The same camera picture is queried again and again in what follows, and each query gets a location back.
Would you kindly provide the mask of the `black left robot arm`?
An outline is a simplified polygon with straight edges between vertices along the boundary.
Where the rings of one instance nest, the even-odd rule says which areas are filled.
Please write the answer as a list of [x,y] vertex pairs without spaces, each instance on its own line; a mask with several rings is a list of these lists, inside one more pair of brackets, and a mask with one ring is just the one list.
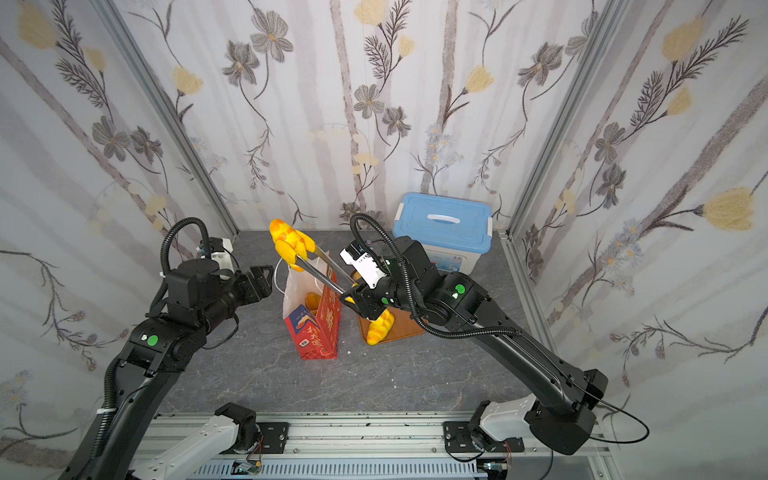
[[144,321],[108,365],[103,403],[62,478],[130,478],[160,404],[193,356],[208,349],[208,336],[236,320],[239,307],[271,295],[272,266],[231,269],[228,253],[199,218],[184,218],[168,231],[159,253],[161,285]]

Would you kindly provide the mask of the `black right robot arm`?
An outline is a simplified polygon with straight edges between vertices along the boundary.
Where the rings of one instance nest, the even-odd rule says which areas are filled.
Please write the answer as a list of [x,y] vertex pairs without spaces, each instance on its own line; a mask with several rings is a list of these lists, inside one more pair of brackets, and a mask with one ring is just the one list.
[[529,389],[520,400],[484,401],[476,408],[468,426],[478,443],[489,447],[531,433],[551,450],[572,455],[590,439],[593,410],[607,387],[604,374],[558,357],[470,276],[439,272],[419,242],[391,237],[363,213],[351,216],[350,229],[355,240],[349,260],[362,280],[342,295],[343,302],[370,321],[396,308],[431,335],[474,340]]

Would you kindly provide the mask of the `red paper gift bag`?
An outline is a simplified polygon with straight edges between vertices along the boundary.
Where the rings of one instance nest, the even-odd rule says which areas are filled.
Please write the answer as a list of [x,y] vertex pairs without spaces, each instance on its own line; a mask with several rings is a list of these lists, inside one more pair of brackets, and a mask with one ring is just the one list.
[[[282,313],[290,337],[302,360],[332,360],[338,357],[341,304],[336,291],[307,271],[287,268],[285,281],[275,281],[283,295]],[[322,295],[318,311],[305,306],[308,293]]]

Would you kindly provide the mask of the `yellow ridged bread roll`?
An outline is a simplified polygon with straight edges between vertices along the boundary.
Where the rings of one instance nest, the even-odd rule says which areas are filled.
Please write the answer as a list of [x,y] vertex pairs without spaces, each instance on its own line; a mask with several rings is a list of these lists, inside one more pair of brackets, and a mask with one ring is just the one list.
[[269,233],[276,252],[290,267],[297,265],[298,258],[307,260],[309,253],[316,252],[314,240],[281,219],[271,221]]

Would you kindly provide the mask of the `yellow steel kitchen tongs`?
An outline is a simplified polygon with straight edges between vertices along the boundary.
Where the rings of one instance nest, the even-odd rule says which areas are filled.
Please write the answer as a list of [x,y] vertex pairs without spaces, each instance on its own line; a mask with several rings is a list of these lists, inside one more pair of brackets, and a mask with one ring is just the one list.
[[[363,279],[362,278],[354,279],[353,277],[348,275],[346,272],[343,271],[340,265],[338,265],[338,263],[335,262],[335,260],[317,244],[316,241],[315,243],[316,243],[316,252],[309,253],[307,260],[302,260],[301,258],[298,258],[297,265],[292,268],[294,268],[299,272],[307,271],[312,276],[322,281],[324,284],[333,288],[337,293],[337,297],[340,301],[341,308],[343,306],[347,306],[342,303],[341,297],[347,294],[347,292],[351,289],[351,287],[355,282]],[[280,258],[280,261],[285,263],[287,268],[290,267],[281,258]]]

